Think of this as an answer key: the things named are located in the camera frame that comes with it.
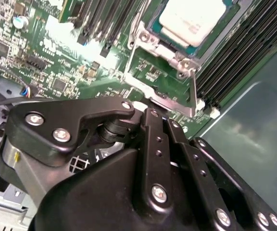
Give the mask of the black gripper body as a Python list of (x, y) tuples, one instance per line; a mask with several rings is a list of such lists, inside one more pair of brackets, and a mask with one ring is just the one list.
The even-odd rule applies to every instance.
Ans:
[(119, 151), (54, 186), (34, 231), (209, 231), (169, 152)]

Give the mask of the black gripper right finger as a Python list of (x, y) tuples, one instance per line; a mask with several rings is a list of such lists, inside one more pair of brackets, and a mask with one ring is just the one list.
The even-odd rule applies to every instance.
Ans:
[(206, 140), (188, 140), (172, 119), (165, 130), (202, 231), (277, 231), (277, 213)]

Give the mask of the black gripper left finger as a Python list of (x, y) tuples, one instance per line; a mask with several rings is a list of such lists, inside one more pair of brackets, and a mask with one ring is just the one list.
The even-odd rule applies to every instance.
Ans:
[(169, 152), (164, 120), (121, 97), (19, 104), (6, 122), (1, 155), (11, 171), (2, 176), (19, 181), (38, 211), (58, 183), (119, 151)]

